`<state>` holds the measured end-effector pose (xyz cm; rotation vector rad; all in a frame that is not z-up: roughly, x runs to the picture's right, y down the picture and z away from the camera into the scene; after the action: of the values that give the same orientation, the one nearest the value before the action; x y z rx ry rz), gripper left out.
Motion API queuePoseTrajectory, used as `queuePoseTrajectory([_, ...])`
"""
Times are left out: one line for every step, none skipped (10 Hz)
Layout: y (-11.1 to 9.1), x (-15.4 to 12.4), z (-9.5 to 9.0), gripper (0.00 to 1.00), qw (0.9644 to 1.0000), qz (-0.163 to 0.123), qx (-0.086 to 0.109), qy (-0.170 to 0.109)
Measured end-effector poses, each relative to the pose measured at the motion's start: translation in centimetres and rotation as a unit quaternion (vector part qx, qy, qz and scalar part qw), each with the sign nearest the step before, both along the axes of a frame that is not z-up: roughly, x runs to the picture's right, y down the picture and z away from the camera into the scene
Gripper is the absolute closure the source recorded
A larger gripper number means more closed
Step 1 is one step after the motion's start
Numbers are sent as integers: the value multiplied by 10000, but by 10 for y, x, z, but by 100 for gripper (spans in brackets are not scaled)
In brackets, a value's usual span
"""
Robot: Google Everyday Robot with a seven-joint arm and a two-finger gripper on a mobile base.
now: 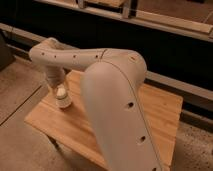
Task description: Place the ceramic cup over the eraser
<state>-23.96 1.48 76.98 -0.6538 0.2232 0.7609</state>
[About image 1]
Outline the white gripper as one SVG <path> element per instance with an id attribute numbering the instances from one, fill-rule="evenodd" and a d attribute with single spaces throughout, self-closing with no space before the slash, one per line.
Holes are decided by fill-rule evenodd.
<path id="1" fill-rule="evenodd" d="M 52 89 L 55 89 L 58 85 L 65 81 L 66 74 L 63 68 L 46 66 L 44 68 L 44 72 L 46 81 Z"/>

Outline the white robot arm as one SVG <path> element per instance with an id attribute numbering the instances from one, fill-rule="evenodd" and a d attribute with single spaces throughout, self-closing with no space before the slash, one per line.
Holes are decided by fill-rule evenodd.
<path id="1" fill-rule="evenodd" d="M 30 59 L 44 67 L 56 104 L 71 104 L 66 69 L 81 71 L 81 95 L 97 143 L 110 171 L 164 171 L 142 108 L 139 89 L 147 65 L 128 49 L 66 49 L 55 38 L 33 46 Z"/>

